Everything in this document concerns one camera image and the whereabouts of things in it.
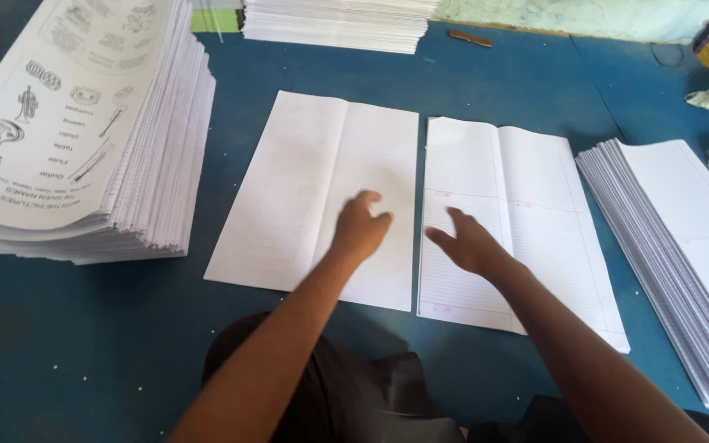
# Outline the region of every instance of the blue tabletop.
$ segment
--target blue tabletop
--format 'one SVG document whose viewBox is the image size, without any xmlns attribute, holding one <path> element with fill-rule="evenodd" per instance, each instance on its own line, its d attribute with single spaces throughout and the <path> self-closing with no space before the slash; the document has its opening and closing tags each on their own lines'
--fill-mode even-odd
<svg viewBox="0 0 709 443">
<path fill-rule="evenodd" d="M 37 3 L 0 8 L 0 60 Z M 449 27 L 494 46 L 448 38 Z M 438 22 L 416 55 L 198 37 L 217 90 L 190 255 L 86 267 L 0 256 L 0 441 L 160 441 L 198 392 L 214 332 L 280 303 L 281 292 L 202 280 L 278 90 L 420 114 L 416 246 L 429 116 L 565 136 L 574 153 L 612 137 L 681 138 L 703 159 L 709 147 L 709 111 L 683 101 L 709 87 L 709 72 L 684 46 Z M 628 358 L 675 403 L 705 411 L 585 191 Z M 417 352 L 431 397 L 462 426 L 516 422 L 534 394 L 559 395 L 528 337 L 419 318 L 414 305 L 399 312 L 340 303 L 325 333 L 366 358 Z"/>
</svg>

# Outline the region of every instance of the lined paper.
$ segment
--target lined paper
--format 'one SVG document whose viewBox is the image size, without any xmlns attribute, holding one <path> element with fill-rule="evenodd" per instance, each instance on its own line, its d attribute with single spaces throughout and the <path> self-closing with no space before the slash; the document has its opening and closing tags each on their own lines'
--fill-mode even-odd
<svg viewBox="0 0 709 443">
<path fill-rule="evenodd" d="M 448 206 L 478 219 L 503 247 L 513 250 L 496 127 L 447 117 L 429 120 L 423 225 L 453 235 Z M 421 248 L 420 317 L 524 333 L 491 283 L 457 267 L 425 236 Z"/>
<path fill-rule="evenodd" d="M 629 344 L 567 140 L 520 128 L 428 123 L 424 225 L 454 235 L 447 206 L 475 216 L 579 318 Z M 424 238 L 418 315 L 526 333 L 501 294 Z"/>
<path fill-rule="evenodd" d="M 568 140 L 499 129 L 514 257 L 620 352 L 630 347 Z"/>
</svg>

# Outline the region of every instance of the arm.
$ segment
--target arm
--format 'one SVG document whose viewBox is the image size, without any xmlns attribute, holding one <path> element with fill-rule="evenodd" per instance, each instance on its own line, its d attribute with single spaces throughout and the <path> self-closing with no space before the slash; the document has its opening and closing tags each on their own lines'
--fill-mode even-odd
<svg viewBox="0 0 709 443">
<path fill-rule="evenodd" d="M 489 280 L 524 325 L 595 441 L 709 441 L 682 409 L 511 257 L 471 215 L 449 208 L 456 238 L 426 235 L 462 269 Z"/>
<path fill-rule="evenodd" d="M 369 213 L 369 205 L 380 199 L 364 191 L 344 206 L 330 250 L 217 370 L 169 441 L 265 442 L 272 437 L 343 286 L 388 232 L 392 214 Z"/>
</svg>

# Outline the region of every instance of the wooden stick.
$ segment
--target wooden stick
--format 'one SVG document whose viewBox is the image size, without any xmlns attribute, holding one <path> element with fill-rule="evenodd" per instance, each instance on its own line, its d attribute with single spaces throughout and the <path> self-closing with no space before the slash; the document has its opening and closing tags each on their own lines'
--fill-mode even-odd
<svg viewBox="0 0 709 443">
<path fill-rule="evenodd" d="M 484 39 L 483 37 L 478 37 L 477 35 L 467 34 L 466 32 L 456 31 L 455 29 L 448 30 L 448 35 L 454 39 L 466 40 L 470 43 L 475 43 L 476 45 L 492 47 L 492 41 L 489 39 Z"/>
</svg>

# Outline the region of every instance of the green object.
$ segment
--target green object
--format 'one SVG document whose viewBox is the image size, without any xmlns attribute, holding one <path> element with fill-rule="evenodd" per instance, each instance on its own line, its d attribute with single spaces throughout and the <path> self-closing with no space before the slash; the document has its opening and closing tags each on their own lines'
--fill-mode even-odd
<svg viewBox="0 0 709 443">
<path fill-rule="evenodd" d="M 191 32 L 217 32 L 216 21 L 221 32 L 240 32 L 236 9 L 193 9 Z"/>
</svg>

